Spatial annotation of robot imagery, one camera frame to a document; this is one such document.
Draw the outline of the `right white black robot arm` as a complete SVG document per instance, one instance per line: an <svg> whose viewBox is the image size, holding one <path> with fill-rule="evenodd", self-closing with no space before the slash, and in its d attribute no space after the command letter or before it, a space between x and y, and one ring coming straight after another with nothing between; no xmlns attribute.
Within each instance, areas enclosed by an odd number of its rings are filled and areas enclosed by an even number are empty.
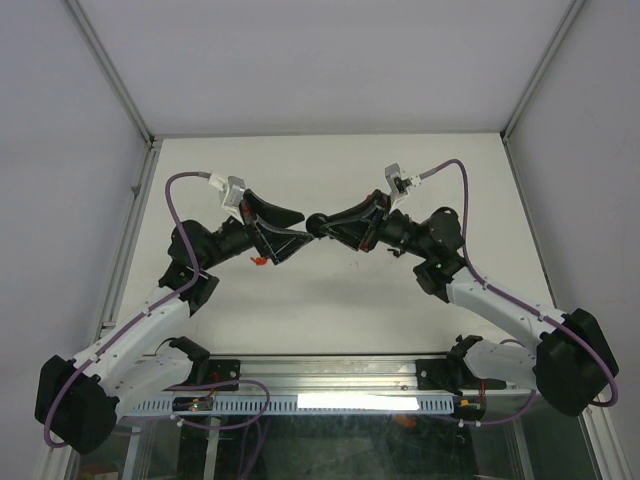
<svg viewBox="0 0 640 480"><path fill-rule="evenodd" d="M369 252L383 243L396 256L421 258L413 273L426 294L471 311L511 336L505 344L477 335L458 338L447 354L447 374L459 387L479 379L502 380L534 389L557 411L576 417L595 404L619 372L591 313L530 304L491 283L460 255L465 240L459 217L449 207L417 223L376 190L345 211L312 215L306 227L318 238L354 250Z"/></svg>

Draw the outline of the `black earbud charging case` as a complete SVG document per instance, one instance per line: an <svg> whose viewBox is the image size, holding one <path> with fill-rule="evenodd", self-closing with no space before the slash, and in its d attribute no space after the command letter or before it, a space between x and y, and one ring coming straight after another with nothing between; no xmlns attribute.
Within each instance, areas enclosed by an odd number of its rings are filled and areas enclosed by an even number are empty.
<svg viewBox="0 0 640 480"><path fill-rule="evenodd" d="M322 213L315 213L306 220L306 230L316 239L322 239L327 236L325 226L329 222L328 217Z"/></svg>

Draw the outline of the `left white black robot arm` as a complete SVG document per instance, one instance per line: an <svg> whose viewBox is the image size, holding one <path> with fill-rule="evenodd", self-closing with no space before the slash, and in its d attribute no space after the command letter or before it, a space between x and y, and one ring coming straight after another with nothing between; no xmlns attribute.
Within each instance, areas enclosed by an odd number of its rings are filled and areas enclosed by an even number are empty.
<svg viewBox="0 0 640 480"><path fill-rule="evenodd" d="M210 300L219 279L209 269L248 250L275 265L286 261L313 239L296 228L304 219L246 190L215 231L196 220L178 220L168 249L171 262L137 311L71 358L54 355L41 367L34 416L46 444L87 455L152 395L204 385L209 352L195 341L174 338L157 360L144 359L144 353Z"/></svg>

